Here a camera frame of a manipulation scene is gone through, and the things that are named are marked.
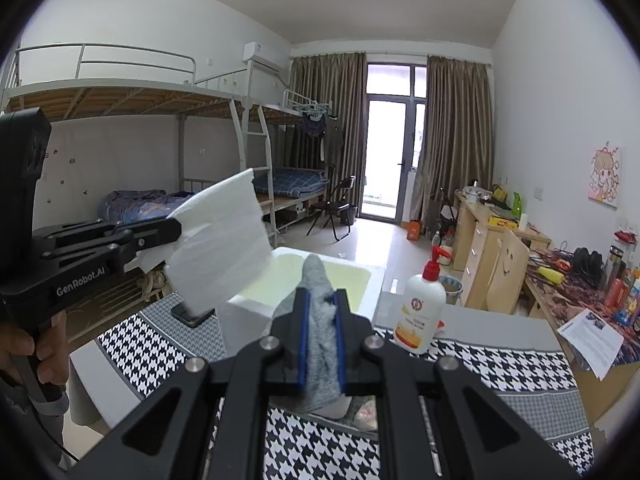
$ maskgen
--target white lotion bottle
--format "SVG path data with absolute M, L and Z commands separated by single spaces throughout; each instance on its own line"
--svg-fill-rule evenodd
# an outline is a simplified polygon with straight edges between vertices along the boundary
M 447 293 L 438 281 L 439 256 L 451 258 L 446 251 L 432 246 L 431 260 L 424 266 L 422 274 L 410 277 L 404 289 L 394 340 L 413 354 L 424 354 L 428 350 L 447 304 Z

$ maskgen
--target smartphone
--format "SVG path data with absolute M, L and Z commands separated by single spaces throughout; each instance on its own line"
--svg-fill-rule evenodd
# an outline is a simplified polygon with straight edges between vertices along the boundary
M 196 328 L 200 323 L 206 320 L 211 314 L 216 311 L 215 308 L 200 314 L 199 316 L 193 316 L 188 309 L 184 306 L 184 303 L 178 303 L 171 309 L 171 315 L 175 317 L 181 323 L 184 323 L 189 328 Z

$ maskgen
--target houndstooth tablecloth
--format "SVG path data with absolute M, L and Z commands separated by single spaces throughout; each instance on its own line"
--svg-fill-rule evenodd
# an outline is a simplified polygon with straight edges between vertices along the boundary
M 148 396 L 190 356 L 226 357 L 218 320 L 190 329 L 171 317 L 176 294 L 114 326 L 96 341 L 140 399 Z M 392 341 L 387 329 L 376 329 Z M 593 446 L 569 364 L 558 352 L 523 351 L 436 339 L 421 358 L 459 358 L 480 375 L 534 430 L 582 473 L 593 462 Z M 375 439 L 325 426 L 279 408 L 269 408 L 264 480 L 377 480 Z

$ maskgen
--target wooden bed slats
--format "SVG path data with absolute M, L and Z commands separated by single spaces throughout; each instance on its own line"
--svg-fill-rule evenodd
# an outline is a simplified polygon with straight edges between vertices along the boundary
M 242 108 L 238 104 L 238 114 Z M 40 107 L 50 122 L 102 116 L 176 115 L 231 119 L 229 99 L 194 92 L 158 88 L 89 86 L 50 89 L 12 97 L 7 112 Z M 264 107 L 264 117 L 272 124 L 297 124 L 300 117 Z M 249 115 L 258 123 L 257 107 Z

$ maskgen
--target window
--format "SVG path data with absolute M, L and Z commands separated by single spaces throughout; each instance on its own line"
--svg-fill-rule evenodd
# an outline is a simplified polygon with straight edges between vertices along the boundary
M 367 94 L 411 95 L 411 67 L 370 64 L 367 70 Z
M 427 97 L 427 67 L 415 67 L 414 95 Z
M 415 105 L 415 137 L 414 137 L 414 160 L 411 163 L 412 169 L 418 168 L 418 159 L 422 149 L 422 136 L 424 135 L 424 112 L 427 105 L 418 103 Z

